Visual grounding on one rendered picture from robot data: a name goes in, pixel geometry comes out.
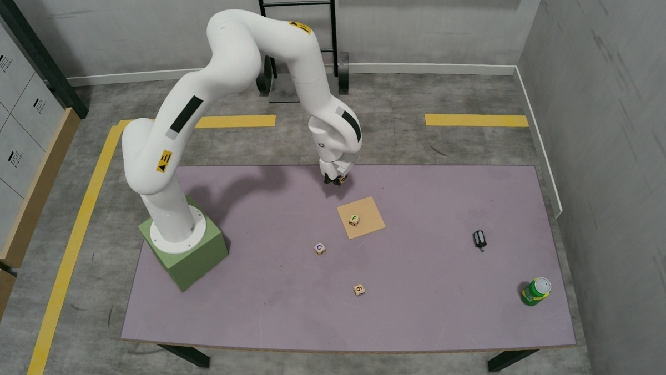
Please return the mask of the tan square mat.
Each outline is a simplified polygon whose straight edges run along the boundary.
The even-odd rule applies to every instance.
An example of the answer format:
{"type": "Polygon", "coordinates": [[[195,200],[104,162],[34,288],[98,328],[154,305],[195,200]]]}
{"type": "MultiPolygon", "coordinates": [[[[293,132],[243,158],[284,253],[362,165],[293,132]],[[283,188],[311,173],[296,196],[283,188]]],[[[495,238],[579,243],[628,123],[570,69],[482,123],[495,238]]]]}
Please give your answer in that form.
{"type": "Polygon", "coordinates": [[[386,228],[372,196],[336,208],[349,240],[386,228]],[[349,224],[352,214],[360,217],[357,226],[349,224]]]}

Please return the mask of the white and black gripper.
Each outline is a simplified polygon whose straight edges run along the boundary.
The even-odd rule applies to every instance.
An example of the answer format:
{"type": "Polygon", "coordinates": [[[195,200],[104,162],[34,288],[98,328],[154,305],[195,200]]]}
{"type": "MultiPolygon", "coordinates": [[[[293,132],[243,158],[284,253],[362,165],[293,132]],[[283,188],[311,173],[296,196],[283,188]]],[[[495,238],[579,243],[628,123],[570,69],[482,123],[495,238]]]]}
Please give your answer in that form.
{"type": "Polygon", "coordinates": [[[332,163],[332,161],[324,161],[321,158],[319,162],[322,175],[325,176],[324,183],[328,185],[330,182],[333,182],[334,185],[340,186],[340,180],[337,178],[337,168],[339,168],[339,166],[332,163]]]}

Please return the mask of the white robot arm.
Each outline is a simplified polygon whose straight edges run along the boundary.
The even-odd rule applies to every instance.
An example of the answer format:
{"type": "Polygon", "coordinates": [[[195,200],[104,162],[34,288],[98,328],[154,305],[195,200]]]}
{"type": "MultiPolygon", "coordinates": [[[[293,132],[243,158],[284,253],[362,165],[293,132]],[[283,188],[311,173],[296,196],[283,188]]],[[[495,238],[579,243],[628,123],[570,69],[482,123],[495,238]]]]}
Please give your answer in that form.
{"type": "Polygon", "coordinates": [[[259,76],[260,53],[285,61],[319,157],[347,172],[360,158],[362,133],[354,112],[329,89],[319,41],[302,23],[229,9],[212,16],[206,29],[212,60],[184,75],[165,99],[155,121],[139,118],[123,131],[125,177],[153,219],[150,237],[168,254],[192,250],[206,220],[189,205],[176,170],[193,129],[215,102],[246,90],[259,76]],[[252,34],[251,34],[252,33],[252,34]]]}

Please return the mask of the green drink can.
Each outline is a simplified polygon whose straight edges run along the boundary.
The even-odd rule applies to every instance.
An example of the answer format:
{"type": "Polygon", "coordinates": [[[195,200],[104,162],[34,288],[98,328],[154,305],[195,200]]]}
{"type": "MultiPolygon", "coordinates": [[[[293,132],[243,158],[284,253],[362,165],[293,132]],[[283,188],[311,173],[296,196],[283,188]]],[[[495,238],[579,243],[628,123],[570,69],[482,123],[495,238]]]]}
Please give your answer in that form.
{"type": "Polygon", "coordinates": [[[549,280],[543,277],[535,278],[531,284],[522,291],[521,298],[527,306],[535,306],[542,301],[551,291],[549,280]]]}

